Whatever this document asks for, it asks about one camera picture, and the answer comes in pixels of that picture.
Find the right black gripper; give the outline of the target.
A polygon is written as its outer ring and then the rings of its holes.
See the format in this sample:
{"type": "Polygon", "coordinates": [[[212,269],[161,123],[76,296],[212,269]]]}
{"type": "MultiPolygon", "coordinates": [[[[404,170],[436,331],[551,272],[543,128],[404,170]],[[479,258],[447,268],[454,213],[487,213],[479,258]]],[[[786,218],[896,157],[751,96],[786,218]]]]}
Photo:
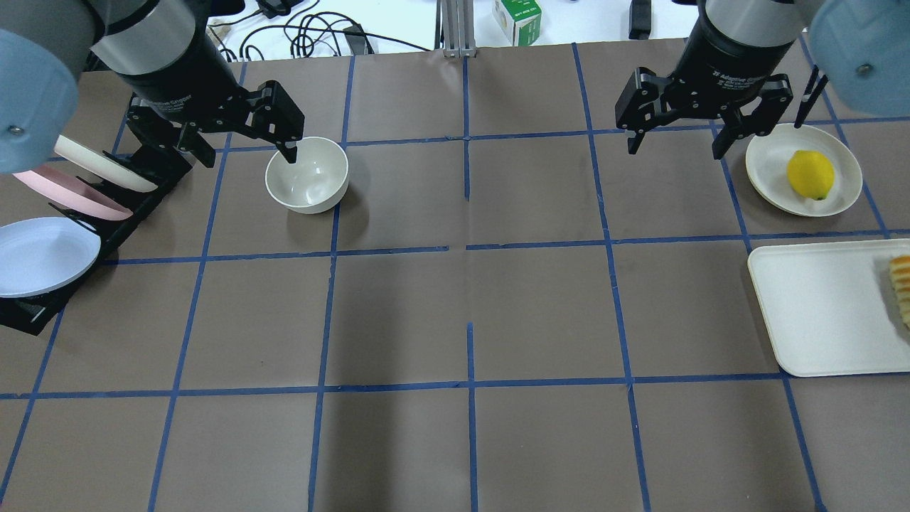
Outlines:
{"type": "Polygon", "coordinates": [[[721,119],[714,159],[735,142],[766,136],[793,101],[787,74],[777,65],[793,45],[747,43],[729,36],[710,18],[699,18],[680,61],[667,77],[635,68],[615,104],[616,126],[627,133],[628,154],[640,149],[646,133],[679,119],[721,119]]]}

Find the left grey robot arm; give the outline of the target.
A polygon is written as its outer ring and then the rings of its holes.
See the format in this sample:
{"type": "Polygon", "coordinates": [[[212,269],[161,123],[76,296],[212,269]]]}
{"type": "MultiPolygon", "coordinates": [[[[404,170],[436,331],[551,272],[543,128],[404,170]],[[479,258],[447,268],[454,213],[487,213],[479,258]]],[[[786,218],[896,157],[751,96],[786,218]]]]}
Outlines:
{"type": "Polygon", "coordinates": [[[282,85],[240,87],[207,36],[207,1],[4,1],[2,172],[39,166],[77,109],[94,55],[139,101],[128,126],[144,146],[212,166],[207,133],[273,144],[290,164],[305,116],[282,85]]]}

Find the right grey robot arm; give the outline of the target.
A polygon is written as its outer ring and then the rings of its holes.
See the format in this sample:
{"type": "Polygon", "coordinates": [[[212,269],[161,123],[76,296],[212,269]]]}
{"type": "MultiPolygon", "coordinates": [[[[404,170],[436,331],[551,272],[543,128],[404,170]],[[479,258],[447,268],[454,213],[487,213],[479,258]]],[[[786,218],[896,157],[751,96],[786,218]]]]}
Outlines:
{"type": "Polygon", "coordinates": [[[646,133],[679,119],[719,119],[721,159],[770,135],[792,101],[794,126],[828,85],[862,114],[908,114],[906,1],[697,1],[697,20],[666,77],[636,68],[615,105],[636,154],[646,133]]]}

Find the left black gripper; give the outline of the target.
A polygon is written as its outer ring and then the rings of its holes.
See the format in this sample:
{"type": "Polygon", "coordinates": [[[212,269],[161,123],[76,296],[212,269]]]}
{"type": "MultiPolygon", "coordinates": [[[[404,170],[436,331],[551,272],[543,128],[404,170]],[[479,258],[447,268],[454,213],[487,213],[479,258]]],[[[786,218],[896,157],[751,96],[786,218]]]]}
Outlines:
{"type": "Polygon", "coordinates": [[[141,142],[172,144],[211,169],[217,153],[203,134],[233,131],[269,142],[289,164],[298,160],[296,143],[303,137],[305,114],[279,81],[268,80],[255,91],[240,87],[204,33],[196,33],[169,67],[124,80],[162,119],[141,127],[145,114],[128,114],[141,142]]]}

